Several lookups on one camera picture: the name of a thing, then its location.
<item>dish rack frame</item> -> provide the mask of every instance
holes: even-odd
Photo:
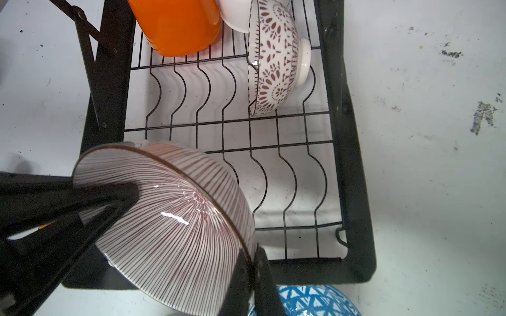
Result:
[[[104,10],[102,15],[102,22],[100,32],[95,29],[87,20],[84,12],[78,8],[71,6],[65,0],[50,0],[65,14],[75,21],[77,34],[83,59],[85,62],[85,69],[90,84],[90,100],[88,105],[87,117],[85,121],[85,128],[83,131],[83,138],[81,144],[81,153],[89,148],[105,144],[117,143],[123,141],[123,135],[126,131],[144,130],[147,137],[148,130],[159,128],[170,128],[171,135],[172,129],[181,126],[195,126],[196,133],[198,133],[198,126],[207,124],[221,124],[222,137],[223,137],[223,124],[228,122],[238,121],[251,121],[272,119],[272,116],[256,117],[247,119],[225,120],[222,111],[222,120],[216,122],[198,122],[198,111],[204,107],[205,103],[197,110],[197,120],[195,123],[176,124],[173,123],[172,116],[182,106],[181,102],[179,107],[172,113],[171,122],[166,126],[148,127],[148,117],[156,110],[160,103],[161,98],[161,85],[151,73],[151,69],[155,67],[170,67],[174,68],[176,74],[180,76],[185,86],[186,96],[186,83],[184,78],[176,71],[177,65],[196,64],[199,68],[200,63],[209,61],[220,61],[222,66],[225,67],[232,77],[235,76],[233,72],[228,69],[223,61],[232,58],[244,58],[246,54],[236,54],[235,46],[234,53],[231,56],[223,55],[223,36],[225,27],[222,27],[222,54],[220,56],[211,57],[209,49],[209,57],[197,60],[187,60],[176,62],[173,59],[172,63],[164,63],[165,58],[162,59],[160,65],[153,65],[153,49],[151,49],[150,65],[141,66],[141,51],[139,51],[139,63],[137,67],[132,67],[133,46],[135,36],[136,20],[130,9],[127,0],[105,0]],[[306,18],[306,26],[309,25],[306,15],[306,0],[302,0],[304,5],[304,14]],[[345,258],[298,258],[298,259],[280,259],[271,260],[272,275],[276,284],[284,285],[314,285],[314,284],[343,284],[343,283],[361,283],[367,282],[372,277],[376,269],[376,256],[374,251],[374,241],[372,233],[372,224],[370,218],[369,204],[366,191],[366,183],[364,170],[362,165],[362,157],[360,152],[360,144],[358,140],[357,126],[353,112],[353,104],[351,101],[350,92],[346,81],[346,71],[343,58],[343,40],[344,40],[344,0],[314,0],[314,7],[316,13],[316,21],[318,26],[320,46],[312,47],[313,52],[320,51],[322,57],[322,64],[324,70],[325,86],[328,98],[328,111],[324,112],[311,112],[306,113],[303,103],[303,113],[278,115],[275,112],[274,118],[276,119],[276,130],[278,133],[278,144],[271,146],[252,147],[251,146],[251,129],[249,132],[249,147],[239,149],[222,149],[208,153],[222,153],[223,160],[229,164],[235,172],[234,167],[225,159],[226,152],[245,151],[249,150],[250,157],[253,159],[264,172],[266,180],[266,189],[264,199],[267,193],[268,177],[262,168],[261,164],[253,157],[252,150],[277,148],[278,154],[288,166],[292,169],[294,177],[295,172],[290,163],[286,161],[280,153],[280,148],[286,146],[306,146],[307,153],[312,157],[321,167],[323,173],[325,171],[319,161],[313,157],[309,150],[309,145],[332,143],[334,149],[335,167],[337,174],[340,207],[341,207],[341,222],[333,222],[326,224],[317,224],[316,210],[315,210],[315,225],[312,226],[297,226],[277,228],[257,228],[257,230],[284,230],[285,233],[285,258],[286,258],[286,231],[290,229],[315,229],[316,230],[316,243],[318,248],[318,228],[328,226],[338,226],[336,228],[336,238],[339,243],[346,246],[348,254]],[[93,57],[93,51],[90,43],[89,36],[95,38],[99,45],[97,47],[96,58]],[[146,117],[145,128],[126,129],[125,120],[127,112],[127,100],[129,91],[130,72],[136,69],[149,68],[150,74],[156,79],[160,89],[160,96],[158,103],[153,110]],[[310,74],[313,74],[316,83],[316,77],[313,69]],[[315,114],[328,114],[330,119],[330,127],[332,133],[332,140],[310,142],[308,141],[308,132],[306,127],[306,117]],[[305,123],[306,142],[297,144],[281,144],[279,143],[279,128],[278,118],[302,116]],[[294,196],[284,210],[290,207],[297,193],[297,180],[296,190]],[[346,231],[346,241],[340,238],[339,232]],[[88,289],[132,289],[135,288],[128,280],[126,280],[118,271],[108,265],[107,260],[101,255],[96,246],[89,249],[84,255],[83,259],[77,263],[74,270],[64,280],[63,285],[70,288],[88,288]]]

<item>blue bowl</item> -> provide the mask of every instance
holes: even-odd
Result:
[[[278,292],[289,316],[361,316],[346,296],[329,285],[278,286]],[[249,316],[257,316],[255,306]]]

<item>white cup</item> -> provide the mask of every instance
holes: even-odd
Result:
[[[286,8],[289,8],[291,0],[278,0]],[[232,29],[248,34],[249,12],[251,0],[218,0],[220,14],[225,23]]]

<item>orange container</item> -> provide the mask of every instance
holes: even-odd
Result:
[[[165,57],[190,55],[220,31],[215,0],[128,0],[151,47]]]

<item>striped pattern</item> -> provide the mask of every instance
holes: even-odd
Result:
[[[193,315],[218,313],[239,250],[252,259],[256,248],[249,206],[222,165],[172,143],[103,145],[83,154],[73,181],[76,187],[135,182],[139,201],[98,248],[161,303]]]

